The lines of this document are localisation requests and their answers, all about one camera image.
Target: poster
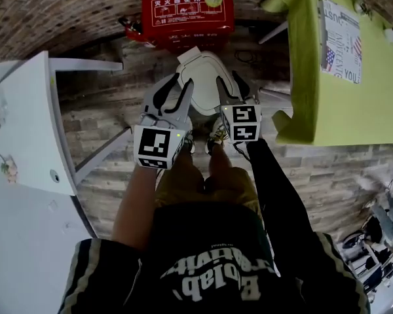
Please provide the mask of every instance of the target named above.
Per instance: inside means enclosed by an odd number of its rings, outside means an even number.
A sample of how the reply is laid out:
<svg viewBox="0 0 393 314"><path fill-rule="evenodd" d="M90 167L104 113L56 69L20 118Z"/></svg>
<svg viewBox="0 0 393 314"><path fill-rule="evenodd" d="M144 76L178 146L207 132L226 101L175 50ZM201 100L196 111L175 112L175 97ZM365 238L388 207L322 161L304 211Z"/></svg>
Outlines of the poster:
<svg viewBox="0 0 393 314"><path fill-rule="evenodd" d="M360 84L362 48L357 15L330 0L319 0L318 8L322 71Z"/></svg>

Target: table leg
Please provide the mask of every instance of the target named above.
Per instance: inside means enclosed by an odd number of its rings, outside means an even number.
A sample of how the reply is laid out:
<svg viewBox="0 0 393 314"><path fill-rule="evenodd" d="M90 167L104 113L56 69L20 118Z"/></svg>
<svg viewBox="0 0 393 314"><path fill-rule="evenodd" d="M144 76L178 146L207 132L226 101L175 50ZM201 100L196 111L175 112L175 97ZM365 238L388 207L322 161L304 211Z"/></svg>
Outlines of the table leg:
<svg viewBox="0 0 393 314"><path fill-rule="evenodd" d="M76 58L50 58L50 69L54 71L120 71L122 63L103 60L78 60Z"/></svg>
<svg viewBox="0 0 393 314"><path fill-rule="evenodd" d="M49 69L49 71L50 71L50 91L51 91L52 112L54 113L54 119L58 132L58 137L60 140L64 158L67 162L67 168L70 172L71 178L73 178L75 174L75 167L74 167L73 160L71 158L71 153L68 147L66 133L64 131L63 120L61 117L60 102L58 101L56 73L55 70L53 69Z"/></svg>
<svg viewBox="0 0 393 314"><path fill-rule="evenodd" d="M350 260L348 261L348 267L350 268L351 272L354 274L355 278L358 279L358 274L356 273L355 268Z"/></svg>
<svg viewBox="0 0 393 314"><path fill-rule="evenodd" d="M288 21L285 21L284 23L276 27L274 30L272 30L270 33L262 37L262 39L259 41L259 44L265 43L267 40L273 38L275 35L279 34L281 31L284 31L287 28L288 28Z"/></svg>
<svg viewBox="0 0 393 314"><path fill-rule="evenodd" d="M123 129L120 133L116 134L112 139L102 145L98 150L93 152L89 157L83 160L77 167L74 174L75 185L80 182L96 167L98 166L107 155L122 145L126 145L128 140L132 139L132 130L130 127Z"/></svg>
<svg viewBox="0 0 393 314"><path fill-rule="evenodd" d="M375 256L375 254L374 254L373 250L371 249L371 247L370 247L368 244L366 244L366 243L364 243L364 247L365 247L365 249L367 249L369 255L370 255L371 257L373 257L374 263L379 264L380 262L379 262L379 260L377 259L377 257Z"/></svg>

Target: wood-pattern floor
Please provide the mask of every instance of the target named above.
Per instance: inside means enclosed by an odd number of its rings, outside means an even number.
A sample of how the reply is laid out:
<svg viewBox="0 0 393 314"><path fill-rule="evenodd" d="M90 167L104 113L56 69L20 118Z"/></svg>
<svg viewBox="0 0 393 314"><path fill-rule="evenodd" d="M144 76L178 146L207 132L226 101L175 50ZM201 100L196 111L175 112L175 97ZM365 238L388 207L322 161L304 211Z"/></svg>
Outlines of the wood-pattern floor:
<svg viewBox="0 0 393 314"><path fill-rule="evenodd" d="M65 134L71 155L78 164L122 127L138 123L145 91L162 77L174 73L178 61L165 50L145 48L126 39L101 44L76 55L78 58L124 62L124 70L114 73L58 74ZM218 55L229 70L236 70L253 87L289 93L288 38L285 33L260 46L250 29L238 27L230 43ZM177 94L171 94L167 105L172 106L177 98ZM277 145L271 116L278 109L291 116L291 103L263 94L260 99L263 135L303 200L312 227L331 234L337 241L358 229L367 217L362 206L371 193L359 187L357 178L370 173L391 174L393 145ZM207 121L213 118L201 116L195 110L190 113L194 127L199 132L206 131ZM226 151L234 166L248 170L253 177L250 164L232 146L226 146ZM204 141L196 141L193 159L207 177L209 156L204 153ZM81 205L100 237L108 237L111 233L133 168L132 145L126 145L110 154L79 185ZM285 215L277 217L286 221Z"/></svg>

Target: red fire extinguisher box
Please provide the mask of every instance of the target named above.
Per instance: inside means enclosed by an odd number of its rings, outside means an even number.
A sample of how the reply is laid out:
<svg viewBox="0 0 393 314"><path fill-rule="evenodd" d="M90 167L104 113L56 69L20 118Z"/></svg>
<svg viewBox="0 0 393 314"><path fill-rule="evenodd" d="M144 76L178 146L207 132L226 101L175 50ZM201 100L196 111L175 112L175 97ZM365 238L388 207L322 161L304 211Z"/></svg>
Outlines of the red fire extinguisher box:
<svg viewBox="0 0 393 314"><path fill-rule="evenodd" d="M209 7L204 0L142 0L143 35L181 54L194 46L220 50L234 31L233 0Z"/></svg>

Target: keyhole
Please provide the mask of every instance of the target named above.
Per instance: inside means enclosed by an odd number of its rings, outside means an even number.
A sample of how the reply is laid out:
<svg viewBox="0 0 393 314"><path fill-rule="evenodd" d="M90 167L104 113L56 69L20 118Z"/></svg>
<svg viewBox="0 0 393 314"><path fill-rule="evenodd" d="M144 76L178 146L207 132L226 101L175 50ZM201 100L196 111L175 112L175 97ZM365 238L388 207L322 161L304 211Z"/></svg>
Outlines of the keyhole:
<svg viewBox="0 0 393 314"><path fill-rule="evenodd" d="M58 176L57 172L55 172L55 170L50 170L50 176L55 183L60 182L60 177Z"/></svg>

